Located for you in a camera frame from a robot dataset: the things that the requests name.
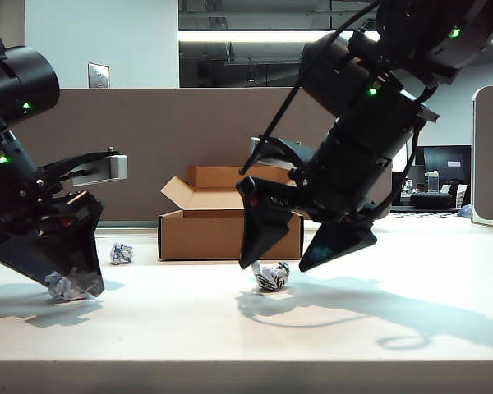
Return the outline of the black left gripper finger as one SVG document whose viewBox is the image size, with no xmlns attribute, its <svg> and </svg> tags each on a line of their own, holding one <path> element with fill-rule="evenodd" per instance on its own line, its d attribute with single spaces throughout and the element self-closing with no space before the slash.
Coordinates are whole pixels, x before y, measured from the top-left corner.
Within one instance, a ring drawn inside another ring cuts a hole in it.
<svg viewBox="0 0 493 394">
<path fill-rule="evenodd" d="M 0 264 L 47 285 L 45 278 L 54 272 L 67 276 L 73 272 L 67 230 L 40 234 L 39 229 L 25 234 L 0 231 Z"/>
<path fill-rule="evenodd" d="M 91 193 L 81 191 L 54 199 L 51 208 L 39 223 L 39 250 L 52 270 L 99 296 L 104 282 L 94 232 L 103 205 Z"/>
</svg>

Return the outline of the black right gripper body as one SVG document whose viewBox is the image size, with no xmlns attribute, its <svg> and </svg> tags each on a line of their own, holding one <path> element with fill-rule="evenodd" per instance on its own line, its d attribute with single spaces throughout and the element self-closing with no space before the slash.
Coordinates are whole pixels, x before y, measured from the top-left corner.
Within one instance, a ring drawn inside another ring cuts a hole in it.
<svg viewBox="0 0 493 394">
<path fill-rule="evenodd" d="M 380 210 L 365 207 L 369 190 L 415 130 L 414 116 L 340 117 L 317 149 L 298 147 L 292 207 L 317 222 L 373 220 Z"/>
</svg>

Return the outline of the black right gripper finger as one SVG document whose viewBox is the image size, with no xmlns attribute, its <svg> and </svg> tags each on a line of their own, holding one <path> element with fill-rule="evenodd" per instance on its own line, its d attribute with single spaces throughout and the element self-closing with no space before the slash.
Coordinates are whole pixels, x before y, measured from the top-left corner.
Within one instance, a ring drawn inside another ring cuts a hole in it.
<svg viewBox="0 0 493 394">
<path fill-rule="evenodd" d="M 247 176 L 237 183 L 242 197 L 244 223 L 239 265 L 245 269 L 289 233 L 292 218 L 298 219 L 297 257 L 303 256 L 303 219 L 295 211 L 300 203 L 296 186 Z"/>
<path fill-rule="evenodd" d="M 372 246 L 377 238 L 367 224 L 324 223 L 316 232 L 300 263 L 301 272 Z"/>
</svg>

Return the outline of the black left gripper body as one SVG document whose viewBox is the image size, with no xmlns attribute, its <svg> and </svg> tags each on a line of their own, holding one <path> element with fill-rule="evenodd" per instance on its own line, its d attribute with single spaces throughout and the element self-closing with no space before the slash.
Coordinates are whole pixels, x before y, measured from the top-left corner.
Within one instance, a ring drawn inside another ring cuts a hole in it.
<svg viewBox="0 0 493 394">
<path fill-rule="evenodd" d="M 36 172 L 21 181 L 0 183 L 0 231 L 29 231 L 55 213 L 54 195 L 62 191 L 58 179 Z"/>
</svg>

